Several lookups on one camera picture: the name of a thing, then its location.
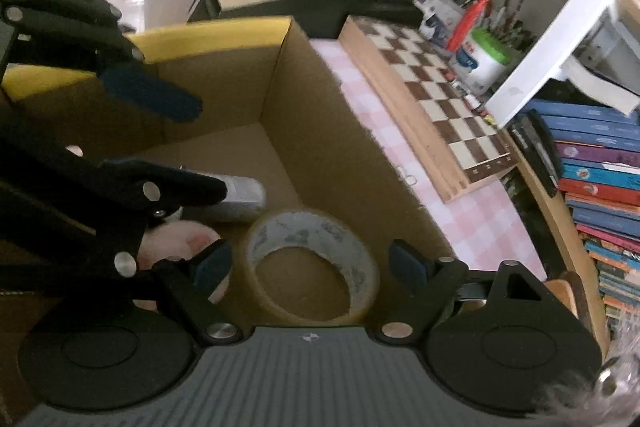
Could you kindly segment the red white figurine bottle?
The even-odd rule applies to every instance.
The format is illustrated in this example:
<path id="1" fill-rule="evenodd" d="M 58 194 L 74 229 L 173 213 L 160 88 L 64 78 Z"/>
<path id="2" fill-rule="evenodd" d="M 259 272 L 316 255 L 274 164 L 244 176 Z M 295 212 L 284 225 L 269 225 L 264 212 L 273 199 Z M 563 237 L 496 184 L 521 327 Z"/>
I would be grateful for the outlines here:
<path id="1" fill-rule="evenodd" d="M 456 52 L 460 48 L 466 35 L 475 27 L 478 18 L 485 12 L 490 0 L 475 0 L 464 12 L 460 22 L 454 28 L 447 42 L 446 50 Z"/>

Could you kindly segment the yellow tape roll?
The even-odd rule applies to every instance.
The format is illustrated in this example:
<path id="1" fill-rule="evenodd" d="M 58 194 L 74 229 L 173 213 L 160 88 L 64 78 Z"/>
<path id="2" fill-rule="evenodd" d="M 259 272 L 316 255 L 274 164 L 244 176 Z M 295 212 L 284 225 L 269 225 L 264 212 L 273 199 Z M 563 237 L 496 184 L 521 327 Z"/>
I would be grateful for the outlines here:
<path id="1" fill-rule="evenodd" d="M 287 209 L 259 218 L 242 240 L 238 263 L 262 324 L 356 325 L 380 287 L 368 246 L 319 210 Z"/>

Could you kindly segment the pink plush toy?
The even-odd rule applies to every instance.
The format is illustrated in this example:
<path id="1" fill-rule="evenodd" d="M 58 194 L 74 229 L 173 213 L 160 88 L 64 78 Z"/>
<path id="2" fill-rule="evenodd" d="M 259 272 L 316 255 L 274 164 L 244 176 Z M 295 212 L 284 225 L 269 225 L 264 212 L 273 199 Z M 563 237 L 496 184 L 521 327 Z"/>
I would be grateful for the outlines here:
<path id="1" fill-rule="evenodd" d="M 190 260 L 216 243 L 220 235 L 200 222 L 179 220 L 146 231 L 138 251 L 140 270 L 151 270 L 162 260 Z M 208 296 L 211 303 L 219 303 L 227 294 L 232 270 L 229 248 L 217 251 L 205 270 L 206 283 L 213 291 Z"/>

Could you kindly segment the black stapler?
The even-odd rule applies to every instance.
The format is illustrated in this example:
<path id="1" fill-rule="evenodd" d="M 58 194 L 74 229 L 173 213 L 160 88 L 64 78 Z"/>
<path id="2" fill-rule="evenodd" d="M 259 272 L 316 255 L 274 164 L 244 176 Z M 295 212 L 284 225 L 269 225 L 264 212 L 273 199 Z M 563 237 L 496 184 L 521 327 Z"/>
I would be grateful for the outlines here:
<path id="1" fill-rule="evenodd" d="M 541 115 L 536 109 L 526 109 L 512 120 L 508 131 L 547 194 L 554 197 L 559 191 L 563 167 L 551 131 Z"/>

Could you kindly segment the white green lidded jar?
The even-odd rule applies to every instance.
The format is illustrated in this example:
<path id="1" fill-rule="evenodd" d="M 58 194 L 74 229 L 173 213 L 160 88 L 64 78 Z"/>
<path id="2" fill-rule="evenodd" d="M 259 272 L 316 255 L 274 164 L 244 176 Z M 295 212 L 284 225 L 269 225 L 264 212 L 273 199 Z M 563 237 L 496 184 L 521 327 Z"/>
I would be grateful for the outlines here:
<path id="1" fill-rule="evenodd" d="M 486 28 L 474 28 L 451 55 L 449 65 L 475 95 L 483 95 L 508 69 L 511 49 Z"/>

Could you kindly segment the wooden chessboard box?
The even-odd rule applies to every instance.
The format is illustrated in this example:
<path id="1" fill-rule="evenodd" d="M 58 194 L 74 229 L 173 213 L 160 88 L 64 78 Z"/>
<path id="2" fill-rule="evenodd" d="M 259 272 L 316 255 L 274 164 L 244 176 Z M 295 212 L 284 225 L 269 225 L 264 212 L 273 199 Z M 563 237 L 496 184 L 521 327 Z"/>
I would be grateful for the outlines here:
<path id="1" fill-rule="evenodd" d="M 419 31 L 350 16 L 338 42 L 378 95 L 442 200 L 496 181 L 515 166 L 506 140 L 472 109 Z"/>

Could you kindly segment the yellow cardboard box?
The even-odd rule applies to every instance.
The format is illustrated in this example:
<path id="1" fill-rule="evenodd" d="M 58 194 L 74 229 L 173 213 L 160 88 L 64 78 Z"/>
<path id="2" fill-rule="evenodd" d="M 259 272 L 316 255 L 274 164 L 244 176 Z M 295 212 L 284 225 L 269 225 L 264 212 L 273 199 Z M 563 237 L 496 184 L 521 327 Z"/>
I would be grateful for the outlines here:
<path id="1" fill-rule="evenodd" d="M 252 176 L 271 209 L 309 207 L 340 220 L 378 264 L 375 323 L 408 293 L 388 267 L 405 239 L 427 257 L 451 247 L 346 100 L 343 83 L 287 17 L 155 28 L 132 36 L 152 72 L 198 95 L 201 116 L 175 124 L 107 94 L 88 72 L 15 66 L 6 101 L 92 160 L 139 157 Z"/>

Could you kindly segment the white dropper bottle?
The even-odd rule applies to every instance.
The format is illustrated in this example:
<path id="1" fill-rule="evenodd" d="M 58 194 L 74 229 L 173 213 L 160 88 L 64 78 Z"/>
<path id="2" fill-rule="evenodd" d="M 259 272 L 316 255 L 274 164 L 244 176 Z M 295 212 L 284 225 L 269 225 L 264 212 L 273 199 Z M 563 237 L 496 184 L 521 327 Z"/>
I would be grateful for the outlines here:
<path id="1" fill-rule="evenodd" d="M 204 223 L 250 223 L 267 211 L 266 189 L 257 179 L 226 174 L 209 174 L 208 177 L 224 184 L 226 196 L 215 205 L 186 207 L 183 219 Z"/>

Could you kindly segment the row of leaning books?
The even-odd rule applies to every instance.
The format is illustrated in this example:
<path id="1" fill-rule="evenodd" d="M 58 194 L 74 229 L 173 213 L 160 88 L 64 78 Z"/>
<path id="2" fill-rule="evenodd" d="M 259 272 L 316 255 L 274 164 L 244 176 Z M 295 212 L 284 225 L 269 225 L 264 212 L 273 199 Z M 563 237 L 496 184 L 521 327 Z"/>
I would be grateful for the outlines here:
<path id="1" fill-rule="evenodd" d="M 597 272 L 608 327 L 639 321 L 639 112 L 532 98 L 549 127 L 563 176 L 559 191 Z"/>

